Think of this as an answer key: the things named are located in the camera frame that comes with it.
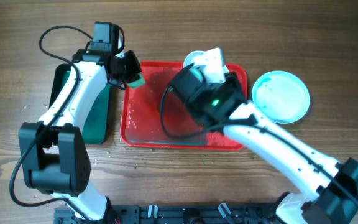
wire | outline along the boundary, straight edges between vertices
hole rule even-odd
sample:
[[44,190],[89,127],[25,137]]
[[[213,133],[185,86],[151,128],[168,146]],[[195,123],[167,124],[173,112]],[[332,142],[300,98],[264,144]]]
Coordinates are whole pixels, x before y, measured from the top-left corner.
[[177,135],[174,135],[174,134],[171,134],[167,131],[165,125],[164,125],[164,122],[163,122],[163,108],[164,108],[164,102],[165,102],[165,97],[168,93],[168,90],[170,89],[171,86],[167,86],[163,95],[162,95],[162,99],[161,99],[161,104],[160,104],[160,120],[161,120],[161,126],[162,126],[162,129],[164,131],[164,133],[171,137],[171,138],[174,138],[174,139],[186,139],[186,138],[192,138],[192,137],[195,137],[197,135],[200,135],[200,134],[204,134],[204,133],[208,133],[210,131],[215,131],[215,130],[218,130],[218,129],[221,129],[225,126],[231,126],[231,125],[237,125],[237,126],[248,126],[250,128],[254,128],[254,129],[258,129],[260,130],[261,132],[263,133],[267,133],[273,137],[275,137],[276,139],[278,139],[279,141],[285,143],[287,146],[290,146],[295,152],[297,152],[301,157],[303,157],[304,159],[306,159],[308,161],[309,164],[313,165],[316,167],[316,169],[320,172],[322,172],[337,188],[339,188],[339,190],[341,190],[345,195],[346,197],[348,197],[352,202],[353,204],[358,208],[358,201],[357,199],[355,199],[353,197],[353,195],[348,191],[346,190],[338,181],[336,181],[334,179],[334,177],[329,174],[324,168],[322,168],[321,166],[319,166],[315,161],[313,161],[312,159],[310,159],[309,156],[307,156],[304,152],[302,152],[301,150],[299,150],[296,146],[294,146],[292,143],[288,142],[287,140],[285,140],[284,138],[282,138],[281,136],[269,131],[268,129],[266,128],[261,128],[261,127],[258,127],[258,126],[252,126],[252,125],[249,125],[249,124],[244,124],[244,123],[221,123],[221,124],[216,124],[216,125],[213,125],[213,126],[210,126],[206,129],[203,129],[201,131],[197,131],[197,132],[194,132],[194,133],[190,133],[190,134],[186,134],[186,135],[182,135],[182,136],[177,136]]
[[85,45],[85,52],[88,50],[88,47],[90,46],[92,40],[88,41]]
[[16,179],[16,175],[19,171],[19,168],[20,166],[22,165],[24,159],[26,158],[26,156],[28,155],[28,153],[31,151],[31,149],[35,146],[35,143],[40,141],[40,139],[42,138],[42,136],[45,135],[45,133],[48,131],[48,129],[52,126],[52,124],[60,117],[60,114],[62,113],[62,111],[65,109],[66,105],[68,104],[68,102],[71,100],[80,80],[81,80],[81,77],[80,77],[80,70],[78,69],[78,67],[71,61],[63,58],[63,57],[60,57],[60,56],[57,56],[57,55],[54,55],[54,54],[51,54],[49,52],[47,52],[46,50],[44,50],[44,48],[42,47],[42,40],[44,39],[44,37],[52,30],[55,30],[55,29],[61,29],[61,28],[67,28],[67,29],[73,29],[73,30],[76,30],[78,32],[81,32],[82,34],[86,35],[87,37],[91,38],[92,39],[92,36],[87,34],[86,32],[76,28],[76,27],[72,27],[72,26],[55,26],[55,27],[52,27],[48,30],[46,30],[40,37],[40,40],[39,40],[39,48],[40,50],[48,55],[48,56],[51,56],[53,58],[57,58],[59,60],[62,60],[64,62],[66,62],[67,64],[71,65],[74,70],[75,70],[75,73],[76,73],[76,79],[75,79],[75,82],[74,82],[74,85],[73,85],[73,88],[71,89],[71,91],[69,92],[67,98],[65,99],[65,101],[62,103],[62,106],[59,108],[59,110],[56,112],[55,116],[52,118],[52,120],[41,130],[41,132],[37,135],[37,137],[29,144],[29,147],[27,148],[27,150],[21,155],[20,159],[17,161],[17,164],[13,170],[13,173],[12,173],[12,176],[11,176],[11,181],[9,183],[9,194],[11,195],[11,198],[13,200],[13,202],[15,202],[16,204],[20,205],[20,206],[23,206],[23,207],[38,207],[38,206],[41,206],[41,205],[45,205],[45,204],[48,204],[48,203],[52,203],[52,202],[57,202],[57,201],[63,201],[63,202],[66,202],[76,213],[80,214],[85,220],[89,221],[89,218],[82,212],[80,211],[80,209],[78,209],[70,200],[68,200],[67,198],[53,198],[53,199],[50,199],[50,200],[46,200],[46,201],[43,201],[43,202],[37,202],[37,203],[25,203],[25,202],[21,202],[19,199],[17,199],[16,195],[15,195],[15,192],[14,192],[14,184],[15,184],[15,179]]

light blue plate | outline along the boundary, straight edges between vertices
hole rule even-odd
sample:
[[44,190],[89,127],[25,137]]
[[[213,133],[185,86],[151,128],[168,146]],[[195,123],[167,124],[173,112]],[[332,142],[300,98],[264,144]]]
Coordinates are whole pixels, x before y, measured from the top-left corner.
[[259,77],[252,87],[252,100],[264,115],[279,124],[298,121],[310,106],[306,85],[284,71],[272,71]]

wooden table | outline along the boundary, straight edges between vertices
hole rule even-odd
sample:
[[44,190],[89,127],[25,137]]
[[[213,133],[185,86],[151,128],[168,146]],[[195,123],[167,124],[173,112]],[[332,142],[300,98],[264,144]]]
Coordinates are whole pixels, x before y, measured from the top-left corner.
[[[358,160],[358,1],[0,0],[0,223],[50,223],[53,208],[62,205],[19,207],[8,183],[19,158],[18,130],[47,110],[61,63],[39,50],[41,33],[66,24],[92,34],[95,21],[122,26],[127,49],[142,60],[183,60],[191,51],[221,47],[227,62],[247,70],[251,85],[272,70],[298,75],[310,91],[311,109],[283,127],[341,161]],[[44,46],[71,58],[86,41],[56,30]],[[88,146],[92,181],[113,204],[273,202],[284,191],[297,192],[248,149],[127,147],[119,136],[123,92],[116,93],[108,140]],[[28,189],[22,171],[16,192],[26,202],[49,198]]]

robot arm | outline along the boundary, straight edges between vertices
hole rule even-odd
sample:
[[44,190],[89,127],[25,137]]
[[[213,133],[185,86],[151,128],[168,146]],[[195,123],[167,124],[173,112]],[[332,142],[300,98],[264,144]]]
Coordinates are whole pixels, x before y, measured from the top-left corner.
[[333,181],[339,182],[358,200],[358,162],[350,158],[341,164],[266,118],[245,99],[235,74],[226,72],[220,49],[209,50],[193,61],[194,64],[180,71],[168,87],[182,100],[198,124],[204,128],[220,127],[215,131],[247,146],[299,189],[300,194],[288,194],[277,202],[275,214],[280,221],[349,223],[357,206]]
[[[144,83],[134,52],[123,50],[122,29],[115,24],[96,22],[90,49],[80,49],[73,56],[80,81],[58,118],[38,140],[39,132],[56,117],[75,85],[77,74],[73,67],[57,99],[39,122],[24,123],[19,131],[22,155],[30,142],[38,140],[23,161],[26,185],[43,194],[68,199],[69,206],[82,212],[75,213],[78,218],[106,221],[109,214],[109,199],[89,181],[90,160],[81,133],[96,97],[107,84],[125,89],[127,85],[135,88]],[[44,153],[43,148],[52,144],[59,146],[59,155]]]

red tray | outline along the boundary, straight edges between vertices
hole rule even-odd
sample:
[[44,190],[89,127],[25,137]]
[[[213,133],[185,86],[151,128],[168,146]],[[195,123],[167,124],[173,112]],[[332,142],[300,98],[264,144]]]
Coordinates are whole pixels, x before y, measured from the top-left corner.
[[[207,149],[237,151],[243,146],[219,133],[208,133],[192,139],[175,140],[164,134],[160,123],[160,102],[168,82],[182,69],[183,62],[141,61],[146,84],[131,89],[124,95],[120,134],[133,147],[170,149]],[[247,74],[239,65],[227,64],[236,72],[247,96]],[[199,131],[184,105],[173,94],[167,94],[164,121],[167,129],[177,135]]]

